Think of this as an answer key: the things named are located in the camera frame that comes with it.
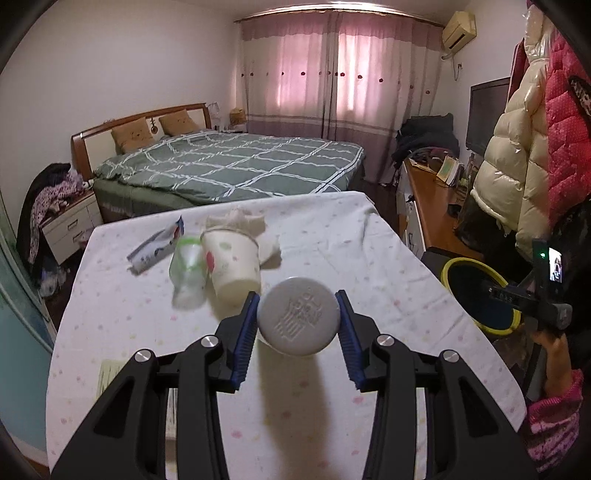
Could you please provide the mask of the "person right hand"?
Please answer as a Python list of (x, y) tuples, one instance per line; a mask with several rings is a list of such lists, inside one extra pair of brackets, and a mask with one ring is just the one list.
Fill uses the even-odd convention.
[(533, 341), (547, 354), (544, 391), (548, 397), (562, 397), (572, 387), (572, 365), (565, 334), (554, 336), (548, 331), (532, 334)]

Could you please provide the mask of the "pink sleeved forearm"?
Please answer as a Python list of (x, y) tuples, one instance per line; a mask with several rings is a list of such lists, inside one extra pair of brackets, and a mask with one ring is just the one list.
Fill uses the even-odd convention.
[(584, 376), (577, 369), (571, 378), (572, 385), (563, 395), (528, 407), (525, 445), (538, 472), (559, 465), (578, 439)]

